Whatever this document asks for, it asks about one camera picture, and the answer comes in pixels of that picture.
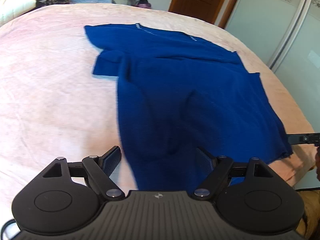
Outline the blue v-neck sweater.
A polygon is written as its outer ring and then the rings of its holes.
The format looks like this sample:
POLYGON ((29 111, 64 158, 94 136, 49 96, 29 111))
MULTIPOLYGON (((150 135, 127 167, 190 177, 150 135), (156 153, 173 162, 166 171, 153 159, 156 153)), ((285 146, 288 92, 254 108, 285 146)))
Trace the blue v-neck sweater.
POLYGON ((259 73, 237 53, 139 23, 85 33, 101 49, 93 75, 118 79, 120 140, 140 190, 194 191, 208 175, 198 148, 267 164, 292 154, 259 73))

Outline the pink bedspread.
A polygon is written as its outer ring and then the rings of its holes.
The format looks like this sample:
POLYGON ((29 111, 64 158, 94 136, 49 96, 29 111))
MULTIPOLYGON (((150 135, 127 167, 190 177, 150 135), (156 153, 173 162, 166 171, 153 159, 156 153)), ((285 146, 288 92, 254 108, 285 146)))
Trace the pink bedspread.
POLYGON ((119 143, 116 82, 92 76, 99 50, 84 27, 134 24, 181 31, 236 51, 259 72, 288 133, 312 127, 272 71, 227 31, 166 11, 116 4, 50 5, 1 27, 1 213, 58 156, 80 161, 119 143))

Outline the white quilted duvet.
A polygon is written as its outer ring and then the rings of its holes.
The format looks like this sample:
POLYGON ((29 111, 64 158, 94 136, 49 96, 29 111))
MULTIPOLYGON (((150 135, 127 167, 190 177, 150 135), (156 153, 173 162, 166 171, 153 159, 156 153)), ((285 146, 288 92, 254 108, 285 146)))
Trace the white quilted duvet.
POLYGON ((1 26, 35 7, 36 0, 1 0, 1 26))

